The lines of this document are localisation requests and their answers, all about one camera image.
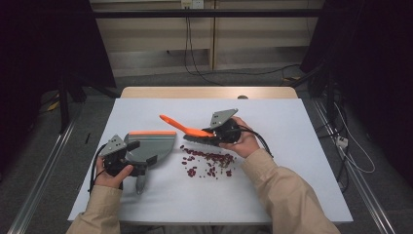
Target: hand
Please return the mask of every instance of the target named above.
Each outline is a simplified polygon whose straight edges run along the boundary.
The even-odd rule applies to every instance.
[[[94,185],[101,185],[101,186],[106,186],[106,187],[113,187],[113,188],[119,188],[121,185],[122,181],[128,177],[128,175],[131,173],[133,170],[132,165],[127,165],[124,167],[116,176],[112,176],[108,174],[107,172],[103,172],[103,159],[101,157],[97,157],[96,160],[96,174],[100,175],[96,178],[94,181]]]
[[[233,116],[233,119],[238,125],[252,130],[252,128],[250,128],[240,117]],[[219,146],[221,148],[232,150],[243,158],[248,157],[251,153],[260,148],[255,135],[249,132],[242,132],[237,143],[220,143]]]

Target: cable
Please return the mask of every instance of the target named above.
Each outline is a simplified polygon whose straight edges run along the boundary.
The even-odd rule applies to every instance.
[[[282,82],[280,83],[280,87],[283,85],[284,82],[284,75],[283,75],[283,69],[282,69]]]
[[[217,85],[217,86],[223,86],[222,84],[219,84],[219,83],[216,83],[216,82],[213,82],[213,81],[208,80],[208,79],[205,78],[205,77],[201,74],[201,72],[198,70],[197,64],[195,63],[194,51],[193,51],[193,49],[192,49],[192,36],[191,36],[191,34],[192,34],[192,33],[191,33],[191,21],[189,20],[189,18],[186,18],[186,43],[185,43],[185,56],[184,56],[185,69],[186,69],[186,71],[187,71],[189,74],[191,74],[191,75],[199,75],[199,76],[201,76],[201,78],[203,78],[203,80],[209,82],[210,84],[214,84],[214,85]],[[188,66],[187,66],[187,64],[186,64],[186,52],[188,51],[188,38],[189,38],[189,43],[190,43],[190,46],[191,46],[192,62],[194,62],[194,66],[195,66],[195,70],[197,71],[197,74],[191,73],[191,72],[188,70]]]
[[[316,127],[316,128],[314,129],[314,131],[315,131],[316,133],[318,133],[318,132],[321,131],[323,128],[327,127],[328,125],[331,125],[331,122],[327,122],[327,123],[325,123],[325,124],[323,124],[323,125],[321,125],[321,126],[319,126],[319,127]]]
[[[349,130],[347,124],[346,124],[345,121],[344,121],[344,117],[343,117],[343,115],[342,115],[342,113],[341,113],[341,111],[340,111],[340,108],[337,106],[337,104],[336,104],[335,102],[334,102],[334,105],[335,105],[335,107],[337,108],[338,113],[339,113],[341,119],[343,120],[343,124],[344,124],[344,126],[345,126],[345,128],[346,128],[346,130],[347,130],[347,132],[348,132],[348,134],[349,134],[349,136],[350,136],[350,137],[352,138],[352,140],[356,143],[356,145],[364,152],[365,156],[366,156],[367,159],[370,161],[373,169],[370,170],[370,171],[364,170],[364,169],[360,168],[360,167],[356,164],[355,161],[353,161],[351,158],[349,158],[349,156],[347,156],[348,154],[345,154],[345,157],[346,157],[346,158],[349,160],[349,162],[350,162],[353,166],[355,166],[359,171],[364,172],[364,173],[367,173],[367,174],[374,173],[374,172],[376,171],[376,166],[374,165],[373,160],[371,160],[371,158],[370,158],[370,156],[367,154],[367,152],[366,152],[366,151],[361,147],[361,145],[356,141],[356,139],[353,137],[352,133],[350,133],[350,130]]]
[[[340,104],[340,108],[342,109],[342,113],[344,113],[344,121],[345,122],[347,122],[347,116],[346,116],[346,112],[344,111],[344,107],[343,107],[343,96],[341,95],[341,94],[334,94],[334,99],[335,99],[335,96],[336,95],[338,95],[338,97],[339,97],[339,100],[338,100],[338,102],[340,102],[341,104]],[[340,133],[342,133],[344,130],[345,130],[345,127],[344,127],[344,124],[341,126],[341,128],[340,128],[340,130],[336,130],[335,129],[335,127],[333,127],[333,126],[336,126],[336,124],[335,124],[335,120],[337,119],[337,117],[338,117],[338,113],[335,113],[335,116],[334,116],[334,122],[327,122],[327,123],[325,123],[324,125],[322,125],[322,126],[320,126],[320,127],[317,127],[316,129],[315,129],[315,131],[316,131],[316,133],[317,132],[319,132],[323,127],[326,127],[326,126],[330,126],[331,127],[331,130],[333,131],[333,133],[332,134],[329,134],[329,135],[325,135],[325,136],[318,136],[318,138],[324,138],[324,137],[336,137],[338,134],[340,134]]]
[[[191,71],[189,71],[187,63],[186,63],[186,55],[187,55],[187,51],[188,51],[188,40],[189,40],[189,45],[190,45],[190,50],[191,50],[191,57],[192,57],[192,62],[194,63],[195,69],[197,71],[197,73],[193,73]],[[235,75],[266,75],[266,74],[271,74],[271,73],[275,73],[278,71],[281,71],[283,73],[283,71],[286,68],[292,67],[292,66],[299,66],[300,64],[291,64],[291,65],[287,65],[284,66],[282,68],[277,68],[275,70],[271,70],[271,71],[264,71],[264,72],[251,72],[251,73],[247,73],[247,72],[236,72],[236,71],[213,71],[213,72],[205,72],[205,73],[201,73],[195,63],[195,58],[194,58],[194,52],[193,52],[193,46],[192,46],[192,32],[191,32],[191,21],[189,20],[189,18],[186,18],[186,43],[185,43],[185,54],[184,54],[184,62],[185,62],[185,69],[186,71],[191,74],[191,75],[196,75],[196,76],[201,76],[205,81],[212,83],[214,85],[219,85],[219,86],[223,86],[222,84],[216,83],[216,82],[212,82],[209,81],[208,79],[206,79],[204,76],[205,75],[215,75],[215,74],[235,74]]]
[[[346,167],[346,164],[345,164],[345,163],[346,163],[346,160],[347,160],[347,157],[341,158],[341,154],[340,154],[340,152],[339,152],[339,150],[338,150],[338,147],[335,147],[335,149],[336,149],[337,154],[338,154],[338,156],[340,157],[340,161],[341,161],[340,171],[339,171],[338,175],[336,176],[336,181],[339,182],[342,172],[343,172],[343,171],[346,172],[346,185],[344,185],[344,187],[343,187],[343,189],[342,189],[342,191],[341,191],[342,193],[344,193],[344,192],[346,192],[346,190],[347,190],[347,188],[349,187],[349,184],[350,184],[349,171],[347,170],[347,167]],[[349,151],[349,145],[346,147],[346,152],[345,152],[345,154],[348,154],[348,151]]]
[[[100,148],[97,150],[97,152],[94,155],[94,163],[92,164],[92,168],[91,168],[91,181],[89,184],[89,190],[88,192],[91,194],[92,193],[92,189],[94,189],[94,181],[96,180],[96,178],[98,176],[100,176],[103,172],[105,172],[105,170],[101,171],[99,174],[97,174],[96,176],[94,176],[94,167],[96,165],[96,161],[97,161],[97,157],[100,153],[100,151],[102,151],[102,149],[104,148],[104,146],[106,146],[106,144],[103,144],[102,146],[100,146]]]
[[[248,132],[248,133],[254,134],[254,135],[259,139],[259,141],[261,141],[262,145],[264,146],[264,149],[271,155],[271,157],[274,158],[273,154],[272,154],[271,151],[270,151],[270,147],[268,146],[268,144],[267,144],[267,142],[265,141],[264,137],[262,137],[262,136],[261,136],[260,134],[258,134],[257,132],[255,132],[255,131],[247,128],[246,126],[243,126],[243,125],[239,125],[239,126],[240,126],[241,128],[243,128],[243,129],[239,129],[238,131],[240,131],[240,132]]]

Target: table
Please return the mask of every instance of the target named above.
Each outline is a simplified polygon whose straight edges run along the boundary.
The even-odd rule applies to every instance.
[[[147,90],[149,98],[142,96]],[[183,95],[186,98],[170,98]],[[214,111],[238,108],[241,116],[263,136],[275,156],[276,162],[291,168],[305,178],[315,189],[326,216],[333,222],[350,222],[352,216],[301,99],[292,96],[280,98],[289,88],[126,88],[122,98],[116,100],[99,145],[113,135],[124,136],[131,130],[175,130],[158,116],[167,114],[189,127],[208,127]],[[235,99],[245,95],[256,99]],[[266,215],[255,190],[240,169],[243,159],[238,157],[230,166],[231,177],[218,174],[204,177],[207,162],[202,158],[192,165],[182,165],[187,154],[180,145],[211,153],[231,153],[218,147],[191,143],[182,139],[177,131],[175,146],[167,159],[149,170],[145,191],[134,193],[134,178],[124,182],[124,194],[119,219],[134,224],[266,224]],[[185,167],[197,166],[197,176],[189,177]],[[69,220],[82,212],[89,199],[87,174]]]

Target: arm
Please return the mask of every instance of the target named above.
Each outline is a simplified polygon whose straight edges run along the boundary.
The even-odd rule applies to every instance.
[[[234,117],[239,125],[246,123]],[[274,233],[339,233],[324,215],[313,188],[295,172],[277,166],[255,136],[243,132],[235,144],[221,144],[245,158],[242,168],[273,220]]]
[[[131,173],[132,166],[125,167],[115,177],[103,172],[103,160],[98,157],[91,198],[84,213],[78,214],[66,234],[71,233],[120,233],[118,211],[122,196],[121,182]]]

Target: person's right hand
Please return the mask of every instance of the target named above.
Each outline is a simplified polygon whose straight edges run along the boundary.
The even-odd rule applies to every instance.
[[[252,128],[250,128],[240,117],[233,116],[232,118],[238,125],[252,130]],[[243,158],[248,157],[251,153],[260,148],[255,135],[248,132],[242,132],[240,139],[236,143],[220,143],[219,146],[221,148],[232,150]]]

